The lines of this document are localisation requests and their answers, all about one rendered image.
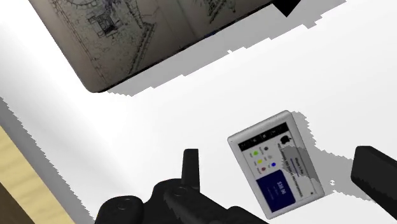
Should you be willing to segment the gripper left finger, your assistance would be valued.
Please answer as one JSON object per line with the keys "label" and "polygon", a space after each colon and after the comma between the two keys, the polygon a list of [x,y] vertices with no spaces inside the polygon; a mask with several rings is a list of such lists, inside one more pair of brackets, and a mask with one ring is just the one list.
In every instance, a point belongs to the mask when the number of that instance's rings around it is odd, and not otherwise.
{"label": "gripper left finger", "polygon": [[268,224],[249,211],[228,209],[200,192],[199,151],[185,149],[182,174],[153,187],[151,197],[113,197],[100,207],[94,224]]}

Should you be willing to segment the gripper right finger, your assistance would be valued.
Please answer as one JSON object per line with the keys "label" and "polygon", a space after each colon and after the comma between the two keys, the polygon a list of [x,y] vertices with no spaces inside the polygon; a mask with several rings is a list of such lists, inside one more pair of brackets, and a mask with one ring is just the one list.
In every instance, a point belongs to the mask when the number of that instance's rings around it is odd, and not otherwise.
{"label": "gripper right finger", "polygon": [[357,146],[351,181],[397,219],[397,161],[372,146]]}

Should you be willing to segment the white tablet with colourful screen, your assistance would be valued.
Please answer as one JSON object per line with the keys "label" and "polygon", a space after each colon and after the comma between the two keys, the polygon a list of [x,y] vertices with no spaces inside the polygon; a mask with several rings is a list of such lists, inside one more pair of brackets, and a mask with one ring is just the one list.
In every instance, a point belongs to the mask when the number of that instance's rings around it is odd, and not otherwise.
{"label": "white tablet with colourful screen", "polygon": [[227,141],[266,219],[325,196],[288,110],[228,137]]}

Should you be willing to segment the robot stand with sketch pattern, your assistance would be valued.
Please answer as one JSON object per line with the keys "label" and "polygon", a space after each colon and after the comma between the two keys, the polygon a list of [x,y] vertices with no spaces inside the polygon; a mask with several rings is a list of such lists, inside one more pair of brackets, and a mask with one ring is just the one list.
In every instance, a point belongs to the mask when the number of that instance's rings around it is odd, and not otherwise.
{"label": "robot stand with sketch pattern", "polygon": [[272,0],[28,0],[83,86],[106,91]]}

